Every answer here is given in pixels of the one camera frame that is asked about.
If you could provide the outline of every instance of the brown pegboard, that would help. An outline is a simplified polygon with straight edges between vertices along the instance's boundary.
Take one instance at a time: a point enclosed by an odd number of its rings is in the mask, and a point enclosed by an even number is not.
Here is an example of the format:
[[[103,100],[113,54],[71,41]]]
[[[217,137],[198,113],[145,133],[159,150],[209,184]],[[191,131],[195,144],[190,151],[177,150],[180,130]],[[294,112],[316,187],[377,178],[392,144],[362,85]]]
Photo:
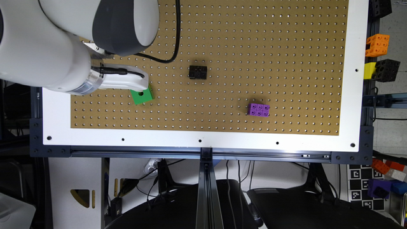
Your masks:
[[[170,58],[175,6],[160,2],[160,30],[145,53]],[[182,1],[175,62],[136,56],[156,97],[135,105],[126,90],[72,96],[72,128],[338,135],[348,1]],[[208,67],[190,80],[189,65]],[[247,116],[250,102],[268,118]]]

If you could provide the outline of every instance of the white frame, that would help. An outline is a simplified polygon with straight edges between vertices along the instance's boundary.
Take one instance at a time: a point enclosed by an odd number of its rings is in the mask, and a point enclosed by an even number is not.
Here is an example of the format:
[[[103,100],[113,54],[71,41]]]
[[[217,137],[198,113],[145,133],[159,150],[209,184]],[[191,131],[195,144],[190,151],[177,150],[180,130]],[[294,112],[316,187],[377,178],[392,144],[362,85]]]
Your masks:
[[[337,136],[71,128],[71,95],[43,89],[43,143],[75,146],[358,151],[367,24],[368,0],[350,0],[343,70],[347,77],[343,78],[340,129]]]

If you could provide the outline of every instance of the metal leg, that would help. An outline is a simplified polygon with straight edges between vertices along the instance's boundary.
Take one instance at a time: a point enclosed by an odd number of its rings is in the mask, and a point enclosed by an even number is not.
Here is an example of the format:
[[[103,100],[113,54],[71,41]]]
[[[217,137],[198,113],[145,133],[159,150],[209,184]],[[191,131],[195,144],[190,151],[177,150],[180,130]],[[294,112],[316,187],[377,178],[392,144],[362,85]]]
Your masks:
[[[223,229],[212,148],[201,148],[196,229]]]

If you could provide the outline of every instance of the red object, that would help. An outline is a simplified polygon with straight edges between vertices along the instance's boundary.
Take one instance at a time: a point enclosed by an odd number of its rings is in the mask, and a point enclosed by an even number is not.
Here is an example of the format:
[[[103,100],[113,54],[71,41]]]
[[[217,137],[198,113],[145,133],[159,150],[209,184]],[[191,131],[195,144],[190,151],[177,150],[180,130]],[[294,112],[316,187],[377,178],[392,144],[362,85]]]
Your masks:
[[[373,159],[371,167],[381,174],[386,174],[390,170],[389,166],[385,165],[381,160],[376,158]]]
[[[397,163],[397,162],[392,162],[392,161],[387,160],[386,165],[392,169],[396,169],[401,172],[404,170],[404,165]]]

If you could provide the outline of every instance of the green block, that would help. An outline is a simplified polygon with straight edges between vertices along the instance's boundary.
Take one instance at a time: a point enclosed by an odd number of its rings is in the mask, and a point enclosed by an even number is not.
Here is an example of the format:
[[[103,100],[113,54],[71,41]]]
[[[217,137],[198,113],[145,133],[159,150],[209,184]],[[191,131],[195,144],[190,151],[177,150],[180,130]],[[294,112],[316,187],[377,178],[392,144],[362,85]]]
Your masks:
[[[153,92],[151,91],[150,86],[148,86],[148,88],[142,92],[135,92],[133,90],[130,90],[130,92],[132,93],[135,105],[142,104],[143,102],[147,102],[154,99],[154,95]]]

